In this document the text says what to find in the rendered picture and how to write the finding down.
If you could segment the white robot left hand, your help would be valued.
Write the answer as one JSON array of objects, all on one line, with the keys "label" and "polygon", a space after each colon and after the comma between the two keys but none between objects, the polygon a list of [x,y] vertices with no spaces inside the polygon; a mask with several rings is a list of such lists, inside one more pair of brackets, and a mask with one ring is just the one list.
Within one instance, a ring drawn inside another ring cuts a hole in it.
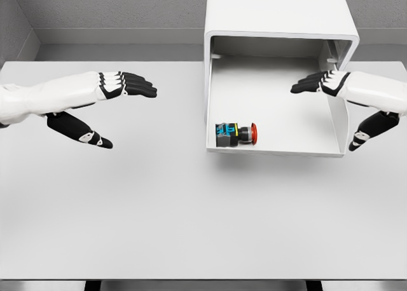
[{"label": "white robot left hand", "polygon": [[144,77],[130,72],[95,72],[53,79],[29,88],[29,112],[47,117],[49,128],[84,144],[111,149],[113,143],[82,120],[67,113],[122,95],[157,97],[157,89]]}]

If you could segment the white tabletop storage cabinet shell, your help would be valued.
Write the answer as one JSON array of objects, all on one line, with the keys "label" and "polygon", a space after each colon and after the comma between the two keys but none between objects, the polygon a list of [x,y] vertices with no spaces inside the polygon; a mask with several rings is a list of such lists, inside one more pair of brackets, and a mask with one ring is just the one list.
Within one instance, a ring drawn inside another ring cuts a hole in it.
[{"label": "white tabletop storage cabinet shell", "polygon": [[350,61],[360,41],[346,0],[207,0],[206,67],[214,36],[337,40],[339,70]]}]

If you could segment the red button load switch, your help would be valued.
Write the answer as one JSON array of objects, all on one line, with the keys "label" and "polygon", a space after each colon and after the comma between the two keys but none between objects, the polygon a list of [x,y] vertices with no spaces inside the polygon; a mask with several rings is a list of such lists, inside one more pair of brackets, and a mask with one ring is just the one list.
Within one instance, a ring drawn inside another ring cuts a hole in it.
[{"label": "red button load switch", "polygon": [[216,147],[236,147],[240,143],[256,145],[258,130],[255,123],[238,127],[237,123],[216,124]]}]

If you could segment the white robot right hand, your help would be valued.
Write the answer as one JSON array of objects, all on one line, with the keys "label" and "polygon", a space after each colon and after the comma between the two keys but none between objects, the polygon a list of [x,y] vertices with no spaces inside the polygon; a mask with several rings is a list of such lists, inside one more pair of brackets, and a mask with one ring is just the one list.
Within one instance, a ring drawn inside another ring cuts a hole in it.
[{"label": "white robot right hand", "polygon": [[407,116],[407,83],[365,72],[321,71],[292,85],[291,93],[323,92],[352,104],[378,110],[360,123],[348,146],[360,148],[399,124]]}]

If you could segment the white cabinet drawer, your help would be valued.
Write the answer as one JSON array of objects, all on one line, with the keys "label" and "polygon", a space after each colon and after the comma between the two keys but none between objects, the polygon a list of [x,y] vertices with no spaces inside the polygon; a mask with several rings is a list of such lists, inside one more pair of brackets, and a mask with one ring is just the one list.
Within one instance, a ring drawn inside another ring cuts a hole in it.
[{"label": "white cabinet drawer", "polygon": [[[225,55],[210,62],[206,78],[209,152],[341,158],[347,152],[344,100],[323,92],[293,94],[292,85],[328,70],[317,58]],[[256,144],[216,146],[216,125],[255,124]]]}]

